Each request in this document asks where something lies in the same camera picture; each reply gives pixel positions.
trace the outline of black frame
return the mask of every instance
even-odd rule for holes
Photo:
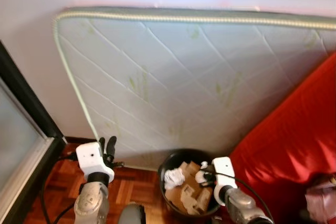
[[[65,147],[65,142],[62,139],[64,136],[61,130],[38,100],[1,41],[0,77],[44,134],[47,137],[55,138],[3,222],[23,223],[40,191],[43,179],[49,175],[54,163]]]

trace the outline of white mattress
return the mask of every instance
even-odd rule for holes
[[[157,168],[176,148],[226,155],[336,48],[331,18],[73,8],[55,40],[96,138]]]

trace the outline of black cable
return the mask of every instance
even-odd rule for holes
[[[240,178],[236,178],[236,177],[233,177],[233,176],[230,176],[230,175],[227,175],[227,174],[224,174],[224,173],[217,173],[215,172],[214,173],[215,175],[222,175],[222,176],[226,176],[228,178],[233,178],[235,181],[238,181],[239,183],[243,184],[247,189],[250,190],[251,193],[253,193],[258,199],[259,201],[261,202],[261,204],[263,205],[264,209],[266,210],[267,212],[267,215],[268,217],[273,221],[274,223],[274,219],[273,219],[273,216],[271,214],[271,211],[268,209],[266,203],[263,201],[263,199],[256,193],[256,191],[254,191],[247,183],[245,183],[243,180],[241,180]]]
[[[64,209],[58,216],[57,218],[55,219],[54,223],[53,224],[57,224],[57,222],[59,221],[59,219],[67,212],[69,211],[71,208],[73,208],[75,205],[75,203],[71,203],[70,206],[68,206],[66,209]]]
[[[73,160],[73,161],[76,161],[78,160],[77,159],[77,155],[76,155],[76,152],[72,152],[70,155],[68,156],[65,156],[65,157],[59,157],[55,163],[57,163],[58,161],[61,161],[61,160],[65,160],[65,159],[70,159],[70,160]],[[45,190],[45,186],[46,186],[46,181],[47,181],[47,178],[48,176],[43,180],[42,182],[42,188],[41,188],[41,191],[40,191],[40,202],[41,202],[41,208],[42,208],[42,212],[43,212],[43,215],[44,215],[44,218],[46,219],[46,222],[47,224],[51,224],[51,221],[50,221],[50,218],[49,218],[49,215],[48,215],[48,212],[47,212],[47,208],[46,208],[46,203],[44,201],[44,190]],[[61,214],[65,214],[69,209],[65,209],[66,211],[62,212]],[[62,217],[62,215],[59,215],[57,217],[57,221],[59,220],[59,218]]]

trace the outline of trash can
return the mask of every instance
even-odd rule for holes
[[[190,161],[193,161],[198,165],[201,165],[202,161],[207,161],[210,164],[212,160],[213,157],[209,156],[203,151],[193,149],[181,149],[172,153],[159,167],[158,174],[160,177],[160,190],[168,206],[168,209],[170,209],[175,216],[183,219],[207,219],[219,209],[220,205],[217,203],[214,196],[212,195],[209,202],[208,211],[206,213],[201,215],[189,215],[181,212],[165,196],[164,173],[166,172],[166,170],[178,168],[183,162],[190,163]]]

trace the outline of parquet floor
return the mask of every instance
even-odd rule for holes
[[[64,153],[75,150],[78,144],[68,144]],[[159,188],[159,178],[155,172],[118,168],[115,178],[109,184],[110,211],[108,224],[117,224],[122,209],[129,202],[137,202],[145,207],[147,224],[181,224],[168,212]],[[77,162],[59,161],[52,169],[45,189],[45,202],[51,221],[57,217],[78,196],[81,183],[84,183],[83,173]],[[73,224],[75,214],[73,209],[68,211],[58,222]],[[35,199],[24,224],[43,224],[43,213],[39,198]]]

